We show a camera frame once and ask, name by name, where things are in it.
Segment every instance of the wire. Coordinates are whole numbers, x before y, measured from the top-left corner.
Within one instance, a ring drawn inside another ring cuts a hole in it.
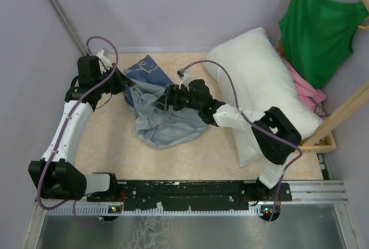
[[[101,63],[101,65],[105,68],[105,70],[108,70],[107,67],[104,65],[104,62],[99,58],[99,62]]]
[[[101,106],[96,107],[96,109],[100,109],[100,108],[104,107],[104,106],[105,106],[105,104],[107,104],[107,103],[110,101],[110,99],[111,99],[112,97],[113,97],[113,94],[112,94],[112,93],[110,93],[110,97],[109,97],[109,99],[108,99],[108,100],[106,100],[106,101],[105,101],[105,103],[104,103],[104,104],[102,104]]]
[[[126,194],[120,193],[121,197],[119,199],[119,205],[121,206],[121,212],[123,211],[123,206],[126,203]]]
[[[262,132],[262,133],[264,133],[264,134],[268,135],[268,136],[269,136],[269,137],[271,137],[271,138],[274,138],[275,140],[277,140],[277,141],[279,141],[279,142],[282,142],[283,144],[286,144],[286,145],[288,145],[288,146],[290,146],[290,147],[294,148],[295,150],[297,150],[297,151],[299,152],[298,156],[297,156],[297,157],[295,157],[293,160],[291,160],[291,161],[290,161],[290,162],[285,166],[285,168],[284,168],[284,170],[283,170],[283,172],[282,172],[282,175],[280,176],[280,179],[279,179],[279,181],[278,181],[278,183],[277,183],[276,196],[275,196],[275,198],[274,198],[274,204],[273,204],[273,211],[272,211],[272,215],[270,216],[270,219],[269,219],[269,221],[271,221],[271,220],[272,220],[272,218],[273,218],[273,215],[274,215],[274,211],[276,210],[276,206],[277,206],[277,202],[278,202],[278,195],[279,195],[279,191],[280,191],[280,188],[281,188],[281,184],[282,184],[282,180],[283,180],[284,174],[286,173],[287,169],[288,169],[288,168],[289,168],[289,167],[290,167],[290,166],[291,166],[295,161],[297,161],[299,158],[301,158],[301,156],[302,156],[302,150],[301,150],[298,146],[296,146],[296,145],[294,145],[294,144],[290,143],[289,141],[286,141],[286,140],[284,140],[284,139],[282,139],[282,138],[280,138],[280,137],[278,137],[278,136],[274,135],[273,133],[270,133],[270,132],[266,131],[265,129],[263,129],[263,128],[259,127],[258,125],[256,125],[255,123],[253,123],[251,120],[249,120],[249,119],[247,118],[247,116],[246,116],[246,115],[243,113],[243,111],[241,110],[240,105],[238,104],[237,92],[236,92],[236,89],[235,89],[235,85],[234,85],[234,83],[233,83],[233,81],[232,81],[232,79],[231,79],[231,76],[229,75],[229,73],[225,70],[225,68],[224,68],[221,64],[219,64],[219,63],[217,63],[217,62],[215,62],[215,61],[211,61],[211,60],[201,60],[201,61],[196,61],[196,62],[190,63],[190,64],[189,64],[189,65],[187,65],[183,70],[187,70],[187,69],[189,69],[190,67],[192,67],[192,66],[196,65],[197,63],[212,63],[212,64],[214,64],[214,65],[218,66],[222,71],[224,71],[225,75],[228,77],[229,83],[231,84],[231,87],[232,87],[232,90],[233,90],[233,93],[234,93],[234,96],[235,96],[235,104],[236,104],[236,107],[237,107],[237,109],[239,109],[239,110],[240,110],[241,116],[244,118],[244,120],[246,120],[246,122],[247,122],[248,124],[250,124],[253,128],[257,129],[258,131],[260,131],[260,132]]]
[[[73,78],[73,80],[70,83],[70,87],[75,87],[78,80],[78,75]]]
[[[314,98],[309,97],[309,99],[315,104],[314,113],[316,113],[318,117],[320,117],[320,118],[327,118],[328,116],[331,115],[331,114],[327,114],[327,112],[325,111],[323,105],[320,104],[320,103],[318,103],[318,102],[316,102],[314,100]],[[322,115],[317,113],[317,108],[321,109],[321,111],[323,112]]]
[[[59,135],[57,137],[57,140],[55,142],[55,145],[52,149],[52,153],[50,154],[50,157],[49,159],[47,160],[46,164],[45,164],[45,167],[44,169],[42,170],[42,173],[41,173],[41,176],[40,176],[40,179],[39,179],[39,183],[37,185],[37,196],[36,196],[36,200],[39,204],[39,206],[44,209],[44,210],[53,210],[53,209],[56,209],[57,207],[61,206],[62,204],[64,204],[65,202],[67,202],[67,200],[64,200],[58,204],[56,204],[55,206],[52,206],[52,207],[47,207],[43,204],[42,200],[41,200],[41,189],[42,189],[42,185],[43,185],[43,181],[44,181],[44,178],[45,178],[45,175],[46,175],[46,172],[53,160],[53,158],[55,157],[57,151],[58,151],[58,148],[59,148],[59,145],[60,145],[60,142],[62,140],[62,137],[63,137],[63,134],[66,130],[66,127],[68,125],[68,122],[70,121],[70,118],[71,116],[73,115],[74,111],[77,109],[77,107],[81,104],[81,102],[83,101],[83,99],[85,99],[90,93],[92,93],[95,89],[99,88],[100,86],[104,85],[107,81],[109,81],[109,79],[113,76],[113,74],[116,72],[117,70],[117,66],[118,66],[118,50],[116,49],[116,47],[111,43],[111,41],[109,41],[108,39],[104,38],[104,37],[101,37],[101,36],[92,36],[92,37],[89,37],[86,41],[86,46],[87,46],[87,50],[88,50],[88,53],[91,54],[91,49],[90,49],[90,46],[89,46],[89,43],[91,40],[93,39],[100,39],[100,40],[104,40],[105,42],[107,42],[114,50],[115,52],[115,64],[113,65],[113,69],[110,71],[109,75],[104,79],[102,80],[101,82],[99,82],[98,84],[96,84],[95,86],[93,86],[92,88],[90,88],[86,93],[84,93],[80,99],[78,99],[78,101],[75,103],[75,105],[72,107],[72,109],[69,111],[67,117],[65,118],[64,122],[63,122],[63,125],[61,127],[61,130],[59,132]]]
[[[77,210],[76,210],[76,203],[77,201],[74,201],[73,203],[73,207],[72,207],[72,212],[73,212],[73,216],[82,224],[87,225],[87,226],[98,226],[100,224],[102,224],[104,222],[104,220],[102,220],[102,218],[99,218],[101,220],[97,221],[97,222],[85,222],[82,219],[79,218],[79,216],[77,215]]]
[[[250,204],[249,202],[247,203],[250,207],[254,207],[256,206],[257,204],[259,204],[259,200],[256,201],[256,203],[253,203],[253,204]]]

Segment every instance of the fabric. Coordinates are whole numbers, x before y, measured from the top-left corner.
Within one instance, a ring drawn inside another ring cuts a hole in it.
[[[286,59],[315,89],[352,53],[352,38],[369,16],[362,2],[291,0],[279,21]]]
[[[172,80],[162,71],[150,55],[147,55],[144,59],[125,70],[125,76],[131,80],[137,80],[163,88],[173,84]],[[129,90],[125,91],[125,99],[132,107],[133,99]]]
[[[153,103],[172,81],[149,55],[124,74],[135,82],[135,86],[126,91],[125,99],[136,117],[136,133],[147,145],[175,146],[197,138],[208,128],[195,110],[175,112],[172,108],[162,111],[154,107]]]
[[[323,102],[327,96],[320,89],[314,89],[304,80],[286,59],[283,57],[281,57],[281,59],[291,74],[299,100],[310,110],[316,114],[320,114],[321,112],[317,113],[317,103]]]
[[[275,106],[282,110],[302,138],[307,138],[322,123],[322,119],[302,102],[291,75],[273,48],[263,28],[252,29],[212,49],[206,59],[223,65],[230,74],[244,110],[267,111]],[[217,81],[226,103],[235,106],[231,84],[225,73],[213,64],[205,69]],[[232,130],[239,165],[245,166],[263,156],[254,134]]]

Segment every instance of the white pillow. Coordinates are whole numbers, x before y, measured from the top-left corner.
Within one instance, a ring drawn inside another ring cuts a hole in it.
[[[299,101],[292,77],[263,28],[252,29],[215,47],[205,59],[218,62],[230,74],[243,110],[267,111],[272,106],[278,107],[303,139],[322,123],[321,118]],[[235,106],[225,73],[211,63],[203,66],[218,82],[225,102]],[[241,167],[263,156],[251,128],[232,131]]]

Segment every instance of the green shirt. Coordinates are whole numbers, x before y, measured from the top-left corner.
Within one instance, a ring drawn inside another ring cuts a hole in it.
[[[353,53],[352,38],[367,16],[362,2],[291,0],[279,21],[286,59],[314,88],[320,88]]]

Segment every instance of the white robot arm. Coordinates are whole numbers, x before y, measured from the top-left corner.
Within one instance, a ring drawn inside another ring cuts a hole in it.
[[[77,66],[78,76],[72,81],[66,93],[63,115],[50,146],[40,161],[31,161],[28,167],[35,186],[39,187],[39,182],[42,183],[40,189],[42,198],[79,200],[85,194],[114,189],[112,182],[116,179],[113,173],[84,175],[74,167],[74,164],[78,144],[102,94],[121,93],[133,86],[134,82],[116,69],[108,81],[78,102],[86,91],[112,73],[113,65],[105,56],[105,51],[101,50],[96,56],[81,57]]]
[[[203,80],[195,79],[184,70],[179,70],[178,75],[181,83],[168,86],[164,96],[158,100],[157,106],[163,109],[171,105],[174,110],[182,108],[198,110],[199,116],[209,125],[243,131],[251,128],[265,157],[258,180],[268,189],[274,188],[294,148],[276,141],[259,129],[262,128],[294,145],[299,145],[301,135],[287,117],[280,109],[272,107],[265,112],[243,111],[247,121],[236,107],[213,99]]]
[[[134,82],[117,69],[105,84],[85,97],[70,115],[70,110],[78,100],[81,100],[86,91],[106,79],[113,68],[104,55],[104,50],[96,56],[81,57],[77,64],[78,76],[72,81],[66,93],[64,112],[55,136],[41,160],[31,161],[28,168],[35,186],[41,187],[39,190],[41,198],[80,200],[85,194],[91,193],[104,193],[104,196],[112,194],[113,198],[117,193],[118,184],[113,173],[99,172],[84,175],[74,167],[74,163],[81,136],[101,95],[121,93],[133,86]],[[273,107],[266,112],[244,111],[249,120],[247,122],[237,108],[213,99],[203,80],[195,79],[183,70],[178,71],[178,74],[182,79],[181,84],[168,86],[163,96],[156,102],[156,106],[162,110],[170,105],[175,111],[182,108],[195,109],[199,111],[198,114],[202,120],[209,125],[239,130],[251,128],[266,158],[257,185],[261,189],[272,190],[293,149],[263,134],[252,127],[249,122],[263,128],[268,133],[275,133],[282,139],[298,145],[301,136],[289,120],[278,108]]]

